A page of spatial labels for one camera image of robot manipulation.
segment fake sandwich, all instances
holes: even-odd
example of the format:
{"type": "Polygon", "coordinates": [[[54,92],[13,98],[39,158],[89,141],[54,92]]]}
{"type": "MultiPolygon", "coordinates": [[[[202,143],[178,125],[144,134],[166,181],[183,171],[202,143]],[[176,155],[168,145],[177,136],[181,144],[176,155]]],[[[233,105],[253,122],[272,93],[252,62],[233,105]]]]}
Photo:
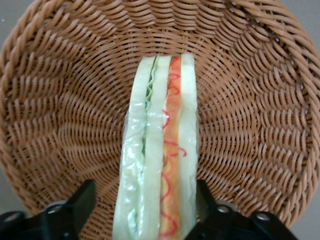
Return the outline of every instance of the fake sandwich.
{"type": "Polygon", "coordinates": [[[132,86],[114,240],[179,240],[196,224],[197,89],[191,53],[142,58],[132,86]]]}

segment black clamp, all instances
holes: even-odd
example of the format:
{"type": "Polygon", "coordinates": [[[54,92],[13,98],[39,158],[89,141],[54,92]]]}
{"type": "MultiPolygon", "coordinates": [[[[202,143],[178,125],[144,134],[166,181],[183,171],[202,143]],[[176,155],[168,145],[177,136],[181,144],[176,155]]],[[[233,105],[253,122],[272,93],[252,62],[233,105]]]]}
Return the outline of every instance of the black clamp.
{"type": "Polygon", "coordinates": [[[204,180],[197,181],[196,207],[200,222],[185,240],[297,240],[270,212],[255,212],[248,218],[217,204],[204,180]]]}
{"type": "Polygon", "coordinates": [[[64,204],[47,207],[25,219],[21,211],[0,215],[1,240],[78,240],[78,234],[96,205],[94,180],[86,180],[64,204]]]}

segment gray background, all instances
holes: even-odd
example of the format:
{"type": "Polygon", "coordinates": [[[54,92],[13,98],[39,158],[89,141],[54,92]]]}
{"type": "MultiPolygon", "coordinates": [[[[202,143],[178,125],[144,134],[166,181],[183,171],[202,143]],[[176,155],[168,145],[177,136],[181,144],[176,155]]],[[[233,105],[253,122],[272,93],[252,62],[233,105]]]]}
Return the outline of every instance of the gray background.
{"type": "MultiPolygon", "coordinates": [[[[32,0],[0,0],[0,46],[32,0]]],[[[320,52],[320,0],[282,0],[299,19],[320,52]]],[[[25,210],[2,171],[0,171],[0,214],[12,210],[25,210]]],[[[299,240],[320,239],[320,191],[318,190],[304,215],[291,230],[299,240]]]]}

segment wicker basket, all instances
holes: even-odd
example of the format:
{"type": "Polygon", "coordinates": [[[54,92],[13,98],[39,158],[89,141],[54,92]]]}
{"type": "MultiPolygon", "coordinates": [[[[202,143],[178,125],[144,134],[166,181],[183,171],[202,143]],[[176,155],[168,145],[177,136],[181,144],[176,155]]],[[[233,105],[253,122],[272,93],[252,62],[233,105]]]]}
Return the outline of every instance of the wicker basket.
{"type": "Polygon", "coordinates": [[[36,0],[0,56],[0,160],[32,214],[95,179],[81,235],[111,238],[138,63],[185,52],[198,178],[245,215],[302,215],[320,180],[320,57],[278,0],[36,0]]]}

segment woven basket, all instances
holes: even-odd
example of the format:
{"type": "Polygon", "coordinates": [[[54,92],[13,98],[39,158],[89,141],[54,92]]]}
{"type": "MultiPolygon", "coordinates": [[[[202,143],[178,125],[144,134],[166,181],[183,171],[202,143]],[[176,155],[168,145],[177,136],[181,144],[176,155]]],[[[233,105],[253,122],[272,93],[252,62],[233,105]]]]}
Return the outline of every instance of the woven basket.
{"type": "Polygon", "coordinates": [[[320,57],[278,0],[36,0],[0,56],[1,165],[32,214],[95,179],[83,239],[110,239],[142,56],[195,57],[197,177],[287,226],[320,180],[320,57]]]}

